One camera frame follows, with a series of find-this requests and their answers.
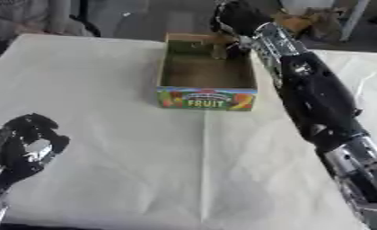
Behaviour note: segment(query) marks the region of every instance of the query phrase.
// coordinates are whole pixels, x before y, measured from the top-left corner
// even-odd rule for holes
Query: white table
[[[165,110],[164,44],[23,35],[0,58],[0,126],[37,112],[72,144],[15,185],[6,221],[103,229],[363,229],[254,58],[253,112]],[[377,142],[377,54],[319,51]]]

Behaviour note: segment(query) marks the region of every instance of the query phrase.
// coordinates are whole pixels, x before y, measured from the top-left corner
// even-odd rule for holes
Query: robotic hand
[[[8,189],[42,171],[68,145],[70,139],[56,134],[57,128],[53,120],[29,114],[8,121],[0,129],[0,223],[8,209]]]
[[[211,28],[257,52],[302,137],[315,145],[356,216],[377,230],[377,146],[357,121],[362,111],[352,94],[299,40],[243,0],[218,5]]]

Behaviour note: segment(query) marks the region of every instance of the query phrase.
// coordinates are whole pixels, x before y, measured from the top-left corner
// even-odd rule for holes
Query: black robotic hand
[[[42,171],[63,152],[70,139],[59,136],[58,124],[39,114],[12,119],[0,129],[0,188]]]
[[[211,30],[233,36],[251,37],[254,31],[266,22],[271,22],[271,19],[259,9],[251,7],[245,0],[232,0],[216,7],[211,19]]]

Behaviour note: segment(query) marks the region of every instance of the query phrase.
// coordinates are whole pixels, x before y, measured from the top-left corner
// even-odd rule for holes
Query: cardboard box
[[[157,85],[163,108],[251,111],[257,85],[250,57],[216,59],[218,42],[207,35],[168,35]]]

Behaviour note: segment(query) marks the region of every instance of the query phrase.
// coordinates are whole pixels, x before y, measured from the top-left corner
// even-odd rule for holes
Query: white tablecloth
[[[44,172],[12,188],[6,221],[128,230],[362,229],[256,58],[253,112],[165,110],[156,106],[154,88],[164,48],[24,35],[0,58],[0,127],[37,112],[72,138]],[[357,94],[361,121],[377,142],[377,54],[318,54]]]

